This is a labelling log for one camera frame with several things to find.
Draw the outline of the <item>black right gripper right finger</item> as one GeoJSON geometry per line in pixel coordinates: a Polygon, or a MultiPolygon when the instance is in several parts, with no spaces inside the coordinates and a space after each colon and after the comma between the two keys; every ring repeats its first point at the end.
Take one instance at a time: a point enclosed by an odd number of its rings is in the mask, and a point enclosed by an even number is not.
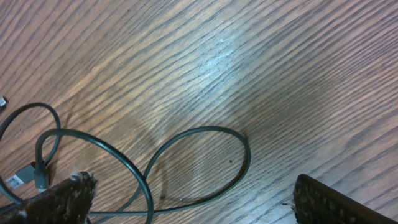
{"type": "Polygon", "coordinates": [[[397,224],[305,174],[297,177],[293,196],[298,224],[397,224]]]}

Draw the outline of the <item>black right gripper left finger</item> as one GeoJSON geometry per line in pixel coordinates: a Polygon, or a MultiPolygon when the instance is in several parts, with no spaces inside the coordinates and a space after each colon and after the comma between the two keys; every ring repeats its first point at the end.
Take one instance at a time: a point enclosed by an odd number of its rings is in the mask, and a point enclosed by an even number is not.
{"type": "Polygon", "coordinates": [[[1,212],[1,224],[87,224],[97,183],[87,172],[73,174],[1,212]]]}

